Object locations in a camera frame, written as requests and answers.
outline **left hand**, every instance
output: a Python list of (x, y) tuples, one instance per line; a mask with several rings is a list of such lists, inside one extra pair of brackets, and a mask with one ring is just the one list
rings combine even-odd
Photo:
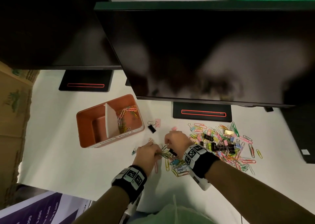
[(155, 162), (162, 158), (160, 155), (158, 155), (160, 153), (162, 153), (162, 150), (157, 144), (148, 142), (146, 145), (138, 147), (136, 158), (132, 165), (137, 165), (142, 168), (148, 177), (154, 167)]

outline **monitor stand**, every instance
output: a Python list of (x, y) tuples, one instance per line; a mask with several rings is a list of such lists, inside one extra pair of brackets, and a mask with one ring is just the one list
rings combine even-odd
[(226, 104), (173, 102), (173, 118), (232, 122), (232, 111)]
[(113, 70), (66, 70), (59, 90), (108, 92), (112, 76)]

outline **black wristband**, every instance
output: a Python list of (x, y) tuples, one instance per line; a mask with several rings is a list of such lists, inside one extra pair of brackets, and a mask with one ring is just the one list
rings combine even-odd
[(204, 178), (211, 165), (220, 159), (203, 146), (194, 144), (185, 151), (183, 160), (197, 177)]
[(126, 191), (130, 202), (134, 202), (144, 189), (147, 181), (145, 172), (136, 165), (122, 170), (112, 181), (112, 186), (119, 186)]

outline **forearm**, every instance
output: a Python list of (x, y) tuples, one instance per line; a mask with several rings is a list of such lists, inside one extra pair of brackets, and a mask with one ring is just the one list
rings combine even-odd
[(117, 224), (129, 204), (129, 196), (119, 186), (112, 186), (88, 210), (79, 216), (73, 224)]
[(315, 223), (315, 215), (223, 161), (214, 162), (205, 178), (251, 224)]

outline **cardboard box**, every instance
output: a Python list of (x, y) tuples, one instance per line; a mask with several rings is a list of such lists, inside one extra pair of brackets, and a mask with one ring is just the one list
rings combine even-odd
[(0, 62), (0, 210), (11, 204), (15, 192), (38, 74), (38, 70), (13, 70)]

